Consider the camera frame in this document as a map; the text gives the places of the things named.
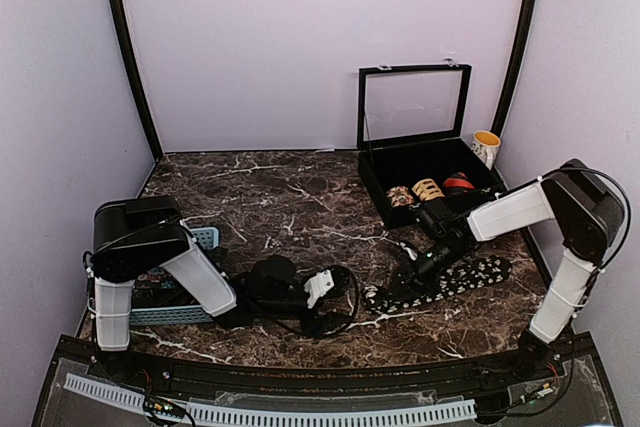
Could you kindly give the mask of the black white patterned tie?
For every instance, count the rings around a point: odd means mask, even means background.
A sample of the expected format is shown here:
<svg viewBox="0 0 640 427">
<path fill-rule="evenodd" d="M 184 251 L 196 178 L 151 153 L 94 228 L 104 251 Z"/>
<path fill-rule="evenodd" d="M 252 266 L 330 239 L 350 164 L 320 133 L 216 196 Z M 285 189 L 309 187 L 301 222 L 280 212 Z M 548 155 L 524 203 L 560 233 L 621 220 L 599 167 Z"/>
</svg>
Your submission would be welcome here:
<svg viewBox="0 0 640 427">
<path fill-rule="evenodd" d="M 427 281 L 417 280 L 404 270 L 395 275 L 388 287 L 365 287 L 362 302 L 365 310 L 371 314 L 392 314 L 494 286 L 507 280 L 511 271 L 512 262 L 495 255 L 460 261 Z"/>
</svg>

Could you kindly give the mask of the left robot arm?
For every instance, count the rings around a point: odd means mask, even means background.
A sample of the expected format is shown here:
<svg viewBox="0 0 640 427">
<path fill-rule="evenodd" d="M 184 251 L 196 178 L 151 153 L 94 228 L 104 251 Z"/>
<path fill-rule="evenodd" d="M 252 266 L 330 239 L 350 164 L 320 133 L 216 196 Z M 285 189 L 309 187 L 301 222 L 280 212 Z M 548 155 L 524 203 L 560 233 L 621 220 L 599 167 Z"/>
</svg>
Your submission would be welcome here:
<svg viewBox="0 0 640 427">
<path fill-rule="evenodd" d="M 357 291 L 346 267 L 308 276 L 287 257 L 271 255 L 248 271 L 228 276 L 225 250 L 213 229 L 191 229 L 170 196 L 107 202 L 94 213 L 93 248 L 82 262 L 93 316 L 96 362 L 106 376 L 131 383 L 141 375 L 131 352 L 131 327 L 215 322 L 225 328 L 267 319 L 310 339 L 342 333 L 359 307 L 325 311 L 328 300 Z"/>
</svg>

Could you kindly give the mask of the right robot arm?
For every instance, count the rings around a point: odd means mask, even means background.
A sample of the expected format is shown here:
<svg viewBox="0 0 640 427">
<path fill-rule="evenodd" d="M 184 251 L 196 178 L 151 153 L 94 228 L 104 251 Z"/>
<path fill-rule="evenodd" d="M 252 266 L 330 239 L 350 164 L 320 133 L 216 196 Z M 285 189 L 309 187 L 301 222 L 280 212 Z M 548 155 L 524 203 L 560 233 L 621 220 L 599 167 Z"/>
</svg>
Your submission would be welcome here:
<svg viewBox="0 0 640 427">
<path fill-rule="evenodd" d="M 423 203 L 416 221 L 435 243 L 426 252 L 404 249 L 409 265 L 392 277 L 390 304 L 456 293 L 448 270 L 470 250 L 547 220 L 555 221 L 563 235 L 563 256 L 510 360 L 517 379 L 534 379 L 549 363 L 551 344 L 586 305 L 616 236 L 626 236 L 631 223 L 631 206 L 622 187 L 580 160 L 571 159 L 464 213 L 451 211 L 439 199 Z"/>
</svg>

